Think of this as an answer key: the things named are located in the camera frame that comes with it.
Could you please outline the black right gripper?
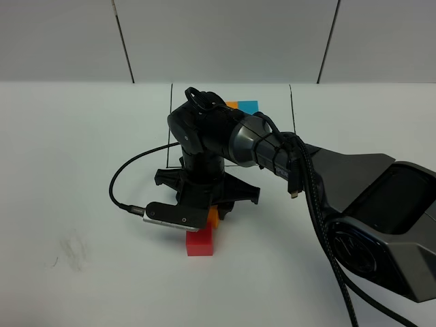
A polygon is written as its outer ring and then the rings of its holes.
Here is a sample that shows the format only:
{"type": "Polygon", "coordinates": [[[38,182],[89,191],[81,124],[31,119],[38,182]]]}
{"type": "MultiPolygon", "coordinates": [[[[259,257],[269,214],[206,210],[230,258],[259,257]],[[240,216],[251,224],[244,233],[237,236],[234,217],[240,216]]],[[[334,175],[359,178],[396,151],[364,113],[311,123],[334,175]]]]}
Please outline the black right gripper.
{"type": "Polygon", "coordinates": [[[260,196],[260,188],[226,172],[213,181],[196,183],[182,168],[159,169],[155,175],[155,183],[164,184],[175,190],[179,205],[208,210],[211,206],[217,206],[220,220],[224,220],[233,210],[235,202],[250,200],[257,204],[260,196]]]}

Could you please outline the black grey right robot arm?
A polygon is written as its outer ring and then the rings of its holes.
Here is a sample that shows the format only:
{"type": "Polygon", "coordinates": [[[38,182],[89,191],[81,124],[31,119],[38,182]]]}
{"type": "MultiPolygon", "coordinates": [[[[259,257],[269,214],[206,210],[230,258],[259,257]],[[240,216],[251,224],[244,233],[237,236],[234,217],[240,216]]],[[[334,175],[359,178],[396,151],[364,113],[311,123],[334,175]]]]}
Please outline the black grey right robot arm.
{"type": "Polygon", "coordinates": [[[168,116],[182,149],[179,169],[158,170],[176,204],[152,202],[148,218],[200,230],[215,207],[257,202],[260,190],[224,170],[225,161],[265,168],[306,195],[318,238],[351,273],[414,302],[435,298],[435,173],[381,154],[344,155],[281,132],[260,113],[228,107],[190,87],[168,116]]]}

